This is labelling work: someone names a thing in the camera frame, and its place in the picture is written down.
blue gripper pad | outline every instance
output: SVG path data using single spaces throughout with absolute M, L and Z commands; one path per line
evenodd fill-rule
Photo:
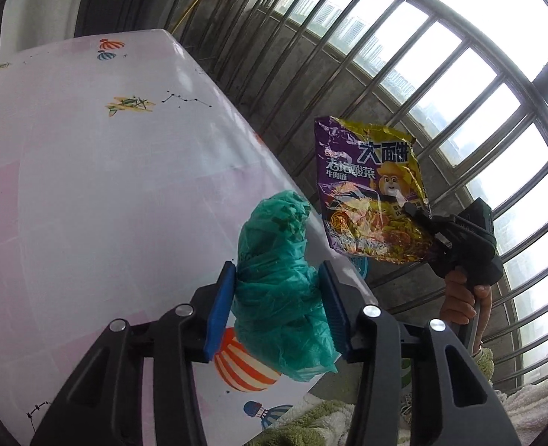
M 352 350 L 350 343 L 351 324 L 338 294 L 338 277 L 329 261 L 325 261 L 320 265 L 318 276 L 323 308 L 326 311 L 330 332 L 332 332 L 334 347 L 345 356 Z
M 232 262 L 225 262 L 225 265 L 220 272 L 220 276 L 216 281 L 218 292 L 207 321 L 204 354 L 209 361 L 212 360 L 222 342 L 226 321 L 228 320 L 231 305 L 233 303 L 235 285 L 236 267 Z

balcony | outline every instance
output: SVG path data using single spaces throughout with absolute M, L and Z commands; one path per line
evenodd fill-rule
M 543 0 L 162 0 L 165 28 L 316 209 L 313 118 L 409 132 L 432 209 L 493 208 L 506 275 L 484 343 L 496 387 L 548 377 L 548 7 Z M 371 262 L 383 307 L 421 323 L 442 280 Z

black handle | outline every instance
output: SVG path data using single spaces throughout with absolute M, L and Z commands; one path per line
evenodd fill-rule
M 191 314 L 182 316 L 190 309 Z M 193 369 L 184 345 L 184 331 L 193 323 L 195 313 L 192 306 L 179 305 L 153 325 L 154 430 L 158 446 L 206 446 Z
M 412 361 L 412 446 L 519 446 L 491 384 L 441 320 Z
M 131 327 L 101 333 L 44 415 L 31 446 L 141 446 L 144 358 L 130 352 Z
M 371 346 L 363 361 L 346 446 L 395 446 L 400 421 L 400 326 L 388 312 L 375 305 L 364 309 L 379 315 L 367 316 L 361 311 L 358 318 L 359 327 L 367 333 Z

hot air balloon print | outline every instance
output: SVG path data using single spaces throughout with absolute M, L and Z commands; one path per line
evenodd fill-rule
M 249 355 L 237 340 L 233 327 L 225 330 L 220 350 L 214 356 L 214 364 L 222 380 L 240 392 L 263 391 L 280 377 L 279 372 Z
M 243 406 L 243 411 L 249 417 L 259 417 L 261 419 L 261 429 L 266 429 L 268 426 L 274 424 L 291 407 L 290 404 L 282 404 L 271 409 L 264 409 L 260 403 L 248 401 Z
M 104 52 L 103 50 L 99 50 L 99 54 L 97 58 L 100 61 L 109 61 L 110 59 L 114 59 L 117 55 L 115 55 L 113 52 Z
M 101 50 L 116 50 L 122 49 L 125 43 L 117 40 L 109 40 L 108 38 L 101 38 L 99 49 Z

printed pattern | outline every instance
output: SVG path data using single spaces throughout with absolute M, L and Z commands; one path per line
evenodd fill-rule
M 248 401 L 243 406 L 243 411 L 249 417 L 258 417 L 261 419 L 261 429 L 266 429 L 283 416 L 292 406 L 290 404 L 277 405 L 271 409 L 264 407 L 255 401 Z
M 202 105 L 205 105 L 206 107 L 212 107 L 210 104 L 206 104 L 205 102 L 202 102 L 201 100 L 199 100 L 198 98 L 183 98 L 183 96 L 178 96 L 176 94 L 172 94 L 171 91 L 167 91 L 167 93 L 169 93 L 169 96 L 164 99 L 164 100 L 161 100 L 161 102 L 164 104 L 165 102 L 167 102 L 171 97 L 176 97 L 178 98 L 181 103 L 186 103 L 186 102 L 197 102 L 199 104 L 202 104 Z
M 0 70 L 1 69 L 7 69 L 11 64 L 9 62 L 3 62 L 0 64 Z
M 114 97 L 115 102 L 107 104 L 105 107 L 109 110 L 109 117 L 113 117 L 118 110 L 135 110 L 137 112 L 152 112 L 154 102 L 150 102 L 145 98 L 131 97 Z
M 237 340 L 233 327 L 225 330 L 220 350 L 214 357 L 214 364 L 223 381 L 240 392 L 263 391 L 280 377 L 280 373 L 248 354 Z
M 114 59 L 117 54 L 114 52 L 108 52 L 108 50 L 118 50 L 122 49 L 125 46 L 125 43 L 117 41 L 117 40 L 109 40 L 108 38 L 101 38 L 100 39 L 100 45 L 99 45 L 99 54 L 97 55 L 97 58 L 100 61 L 109 61 L 111 59 Z

